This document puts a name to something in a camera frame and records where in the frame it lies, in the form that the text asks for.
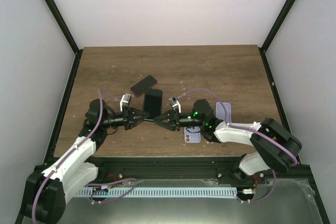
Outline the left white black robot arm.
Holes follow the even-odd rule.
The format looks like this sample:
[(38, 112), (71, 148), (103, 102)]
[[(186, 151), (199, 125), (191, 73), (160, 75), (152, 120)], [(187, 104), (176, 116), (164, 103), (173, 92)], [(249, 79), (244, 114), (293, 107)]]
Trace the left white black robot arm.
[(92, 181), (102, 184), (106, 180), (107, 170), (87, 160), (103, 144), (109, 128), (130, 130), (149, 116), (130, 107), (129, 102), (130, 95), (123, 95), (118, 113), (101, 98), (90, 102), (86, 120), (71, 147), (48, 168), (28, 176), (21, 214), (34, 223), (57, 223), (79, 190)]

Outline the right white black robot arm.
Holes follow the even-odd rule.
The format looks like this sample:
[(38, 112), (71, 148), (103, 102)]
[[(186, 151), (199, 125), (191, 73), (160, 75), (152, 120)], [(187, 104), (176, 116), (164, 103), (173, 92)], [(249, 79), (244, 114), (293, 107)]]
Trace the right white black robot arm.
[(201, 135), (209, 142), (238, 143), (255, 148), (244, 154), (233, 168), (233, 177), (244, 184), (253, 175), (265, 170), (284, 174), (298, 164), (302, 149), (300, 141), (272, 118), (251, 124), (225, 122), (215, 116), (207, 100), (194, 102), (190, 113), (183, 113), (176, 98), (170, 98), (172, 108), (154, 118), (154, 123), (170, 131), (182, 127), (199, 127)]

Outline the lilac phone case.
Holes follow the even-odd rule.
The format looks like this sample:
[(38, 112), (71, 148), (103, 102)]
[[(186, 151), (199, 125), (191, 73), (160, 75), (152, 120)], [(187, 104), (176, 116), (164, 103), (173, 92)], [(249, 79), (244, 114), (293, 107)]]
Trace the lilac phone case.
[(185, 127), (184, 128), (184, 141), (187, 144), (200, 143), (202, 139), (201, 129), (199, 127)]

